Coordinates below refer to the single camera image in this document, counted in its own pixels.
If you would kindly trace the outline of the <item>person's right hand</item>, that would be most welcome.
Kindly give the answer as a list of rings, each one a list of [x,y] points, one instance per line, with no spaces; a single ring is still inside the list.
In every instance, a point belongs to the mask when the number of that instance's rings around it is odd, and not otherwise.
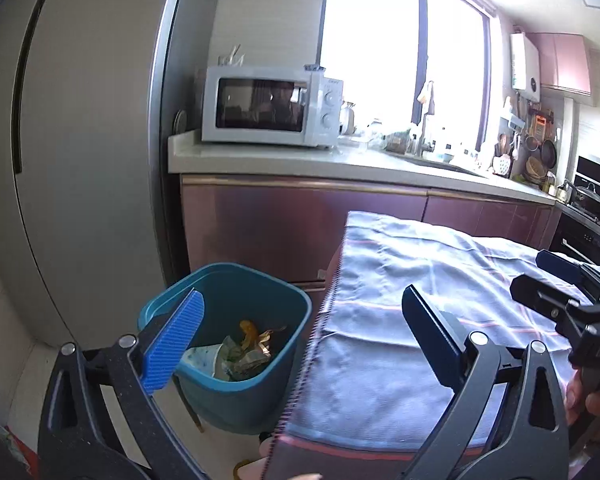
[[[600,391],[584,394],[582,372],[577,368],[566,388],[565,410],[569,425],[578,419],[584,408],[592,415],[600,417]]]

